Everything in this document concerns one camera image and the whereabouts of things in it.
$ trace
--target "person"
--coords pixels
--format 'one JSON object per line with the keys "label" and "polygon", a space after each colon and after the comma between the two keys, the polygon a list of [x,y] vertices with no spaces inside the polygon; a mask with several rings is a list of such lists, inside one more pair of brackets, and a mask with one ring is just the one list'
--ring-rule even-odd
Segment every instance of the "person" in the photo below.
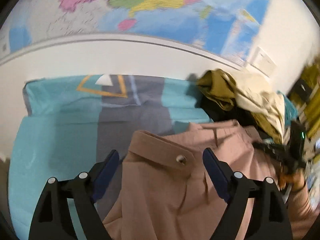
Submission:
{"label": "person", "polygon": [[291,223],[293,239],[302,239],[319,215],[319,206],[313,209],[309,202],[308,187],[303,171],[298,169],[292,175],[286,175],[282,171],[279,175],[279,188],[283,189],[286,183],[292,183],[292,190],[288,199],[288,215]]}

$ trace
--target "white triangle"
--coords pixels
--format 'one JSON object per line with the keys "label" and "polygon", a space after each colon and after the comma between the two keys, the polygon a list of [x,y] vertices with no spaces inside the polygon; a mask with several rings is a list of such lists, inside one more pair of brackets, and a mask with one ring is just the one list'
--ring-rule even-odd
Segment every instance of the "white triangle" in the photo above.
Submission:
{"label": "white triangle", "polygon": [[101,86],[113,86],[112,80],[110,75],[102,75],[99,77],[99,79],[96,81],[96,85],[101,85]]}

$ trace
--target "wall outlet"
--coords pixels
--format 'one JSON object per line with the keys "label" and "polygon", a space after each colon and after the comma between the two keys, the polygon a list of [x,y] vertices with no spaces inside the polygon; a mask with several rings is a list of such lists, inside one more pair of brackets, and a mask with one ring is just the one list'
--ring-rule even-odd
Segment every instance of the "wall outlet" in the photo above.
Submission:
{"label": "wall outlet", "polygon": [[272,61],[272,59],[259,47],[251,60],[251,65],[268,77],[270,77],[277,68],[277,65]]}

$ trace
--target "bed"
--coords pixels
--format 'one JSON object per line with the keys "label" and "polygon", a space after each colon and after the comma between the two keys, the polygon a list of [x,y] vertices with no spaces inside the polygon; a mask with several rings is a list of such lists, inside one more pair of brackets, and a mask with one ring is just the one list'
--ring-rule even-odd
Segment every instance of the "bed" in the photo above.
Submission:
{"label": "bed", "polygon": [[[189,122],[210,122],[198,108],[193,82],[133,75],[88,75],[28,82],[28,116],[15,139],[9,170],[9,207],[15,232],[28,239],[32,215],[49,177],[71,179],[103,161],[112,149],[125,157],[135,130],[183,132]],[[103,219],[121,189],[121,165],[96,204]],[[74,203],[70,213],[85,239]]]}

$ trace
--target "pink garment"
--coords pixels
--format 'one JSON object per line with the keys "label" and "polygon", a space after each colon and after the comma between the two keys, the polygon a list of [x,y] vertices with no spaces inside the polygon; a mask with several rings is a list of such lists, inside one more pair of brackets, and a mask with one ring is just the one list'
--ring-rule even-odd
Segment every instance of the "pink garment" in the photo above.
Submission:
{"label": "pink garment", "polygon": [[[123,161],[122,189],[103,223],[115,240],[210,239],[226,203],[202,163],[211,147],[219,160],[250,179],[272,177],[271,160],[255,150],[253,127],[237,121],[190,124],[187,132],[160,137],[137,131]],[[177,160],[185,157],[185,162]],[[252,212],[249,199],[237,240],[244,239]]]}
{"label": "pink garment", "polygon": [[309,202],[307,185],[299,192],[289,196],[288,215],[291,222],[293,239],[302,239],[319,215],[319,209],[313,210]]}

